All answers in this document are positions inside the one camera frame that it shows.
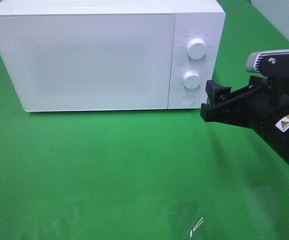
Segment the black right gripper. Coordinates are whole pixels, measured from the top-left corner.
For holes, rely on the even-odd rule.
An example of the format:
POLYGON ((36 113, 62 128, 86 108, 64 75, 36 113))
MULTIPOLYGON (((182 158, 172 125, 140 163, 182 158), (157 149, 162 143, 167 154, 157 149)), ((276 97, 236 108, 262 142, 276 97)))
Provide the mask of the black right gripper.
POLYGON ((209 104, 203 103, 200 116, 215 122, 252 129, 257 133, 282 133, 285 120, 285 96, 265 77, 252 75, 248 85, 231 91, 214 80, 206 82, 209 104))

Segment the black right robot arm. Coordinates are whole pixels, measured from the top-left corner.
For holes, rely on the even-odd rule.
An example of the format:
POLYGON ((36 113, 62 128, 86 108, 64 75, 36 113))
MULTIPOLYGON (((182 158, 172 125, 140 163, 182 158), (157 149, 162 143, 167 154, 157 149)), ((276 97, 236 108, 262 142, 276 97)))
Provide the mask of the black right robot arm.
POLYGON ((271 103, 274 86, 265 77, 252 75, 248 85, 232 91, 208 80, 209 104, 201 105, 205 122, 216 122, 254 130, 289 165, 289 95, 271 103))

